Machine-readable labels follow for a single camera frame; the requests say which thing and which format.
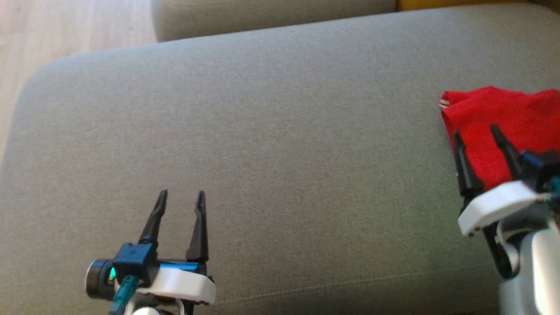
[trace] robotic arm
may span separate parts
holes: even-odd
[[[502,277],[502,315],[560,314],[560,155],[519,154],[497,125],[491,127],[512,182],[484,192],[454,133],[455,163],[464,206],[459,227],[466,237],[484,234]]]
[[[165,213],[167,190],[160,193],[138,244],[123,244],[112,260],[95,260],[86,273],[90,298],[113,301],[109,315],[192,315],[195,304],[214,303],[216,285],[207,276],[208,233],[206,198],[198,193],[194,225],[186,260],[159,260],[157,237]]]

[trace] gray couch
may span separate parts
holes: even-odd
[[[459,233],[437,104],[448,89],[560,88],[559,29],[543,7],[482,5],[46,66],[20,97],[0,171],[1,313],[105,314],[86,298],[87,266],[137,239],[162,188],[165,258],[184,256],[207,193],[218,292],[198,315],[497,308],[484,241]]]
[[[159,41],[394,12],[396,0],[152,0]]]

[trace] camera lens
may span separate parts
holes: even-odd
[[[92,299],[112,301],[115,282],[111,275],[113,260],[95,260],[86,273],[86,293]]]

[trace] white plastic bracket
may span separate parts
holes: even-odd
[[[459,228],[463,236],[472,236],[483,227],[551,196],[534,192],[521,180],[501,184],[469,203],[459,216]]]
[[[213,304],[216,299],[216,285],[201,274],[178,268],[160,268],[149,288],[136,290],[127,305],[126,315],[135,314],[135,311],[139,311],[136,310],[136,305],[140,304],[140,301],[153,300],[154,295],[174,298],[176,301],[187,300],[193,303]]]

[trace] red cloth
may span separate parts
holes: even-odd
[[[447,91],[440,105],[451,143],[453,131],[459,130],[467,157],[485,189],[511,180],[502,151],[492,138],[491,124],[497,124],[520,152],[560,152],[558,90],[525,94],[487,86],[470,92]]]

